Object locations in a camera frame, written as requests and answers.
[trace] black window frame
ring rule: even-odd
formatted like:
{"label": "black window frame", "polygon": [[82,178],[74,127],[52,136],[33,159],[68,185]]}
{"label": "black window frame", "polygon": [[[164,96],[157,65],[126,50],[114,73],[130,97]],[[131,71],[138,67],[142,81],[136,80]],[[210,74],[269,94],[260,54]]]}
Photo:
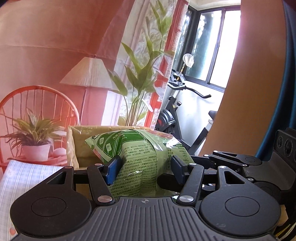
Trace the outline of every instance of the black window frame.
{"label": "black window frame", "polygon": [[[187,34],[185,36],[185,44],[184,47],[182,49],[181,52],[181,56],[183,56],[186,53],[191,53],[192,49],[193,49],[193,45],[194,45],[194,41],[195,41],[195,36],[196,36],[196,32],[197,32],[197,28],[198,28],[198,23],[200,21],[200,16],[202,13],[205,12],[212,12],[212,11],[218,11],[221,10],[222,11],[222,15],[221,15],[221,22],[220,22],[220,28],[219,28],[219,32],[218,32],[218,37],[217,37],[217,41],[216,41],[216,46],[215,46],[215,50],[213,53],[213,57],[212,57],[212,61],[210,64],[210,68],[209,68],[209,72],[207,74],[207,78],[205,81],[185,75],[185,79],[187,81],[199,84],[199,85],[203,85],[206,87],[209,87],[211,89],[214,90],[218,90],[220,92],[224,92],[225,88],[218,86],[218,85],[214,85],[212,83],[210,83],[212,74],[213,74],[213,70],[214,70],[214,66],[216,63],[216,59],[217,59],[217,55],[218,55],[218,50],[219,50],[219,46],[220,46],[220,41],[221,41],[221,35],[222,35],[222,30],[223,30],[223,25],[224,25],[224,19],[225,19],[225,13],[226,11],[237,11],[240,10],[240,5],[235,5],[235,6],[227,6],[227,7],[217,7],[217,8],[210,8],[210,9],[204,9],[204,10],[196,10],[191,6],[188,6],[188,10],[191,11],[191,17],[190,17],[190,22],[188,25],[188,31]],[[179,63],[178,63],[178,71],[181,70],[183,66],[183,61],[182,58],[179,59]]]}

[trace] flower pot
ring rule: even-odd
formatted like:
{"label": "flower pot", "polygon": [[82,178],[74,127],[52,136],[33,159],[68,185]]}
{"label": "flower pot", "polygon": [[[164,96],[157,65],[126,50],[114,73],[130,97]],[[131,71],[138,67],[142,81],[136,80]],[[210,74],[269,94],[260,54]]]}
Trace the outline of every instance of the flower pot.
{"label": "flower pot", "polygon": [[29,161],[47,161],[50,144],[42,146],[22,146],[22,153]]}

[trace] green snack bag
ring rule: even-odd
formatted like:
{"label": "green snack bag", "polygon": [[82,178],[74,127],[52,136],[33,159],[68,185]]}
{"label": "green snack bag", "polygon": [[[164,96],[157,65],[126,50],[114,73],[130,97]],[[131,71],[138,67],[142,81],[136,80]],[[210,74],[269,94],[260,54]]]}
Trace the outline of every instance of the green snack bag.
{"label": "green snack bag", "polygon": [[170,159],[177,155],[185,163],[193,162],[183,145],[172,135],[150,130],[121,130],[90,137],[85,142],[103,163],[119,155],[124,164],[113,185],[119,196],[173,196],[157,185],[157,177],[170,172]]}

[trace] chair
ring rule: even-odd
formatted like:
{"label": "chair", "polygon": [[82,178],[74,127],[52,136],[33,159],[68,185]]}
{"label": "chair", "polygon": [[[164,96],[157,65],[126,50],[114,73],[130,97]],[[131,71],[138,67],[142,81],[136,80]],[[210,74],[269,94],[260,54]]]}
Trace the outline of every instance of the chair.
{"label": "chair", "polygon": [[[80,125],[78,110],[66,95],[47,86],[32,85],[14,90],[0,102],[0,136],[15,132],[12,119],[25,119],[27,108],[36,116],[60,119],[59,125],[65,128]],[[8,158],[21,155],[21,148],[11,150],[11,143],[5,141],[5,138],[0,138],[0,167],[4,168]],[[54,148],[66,148],[66,144],[63,137],[62,142],[54,143]]]}

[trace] lamp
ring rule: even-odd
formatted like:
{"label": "lamp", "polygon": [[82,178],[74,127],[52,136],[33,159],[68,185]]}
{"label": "lamp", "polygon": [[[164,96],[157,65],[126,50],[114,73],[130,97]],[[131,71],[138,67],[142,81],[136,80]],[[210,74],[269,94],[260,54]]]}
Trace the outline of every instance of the lamp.
{"label": "lamp", "polygon": [[107,88],[116,90],[103,61],[99,58],[84,57],[75,65],[61,80],[61,84],[85,86],[83,95],[80,120],[82,119],[84,103],[88,87]]}

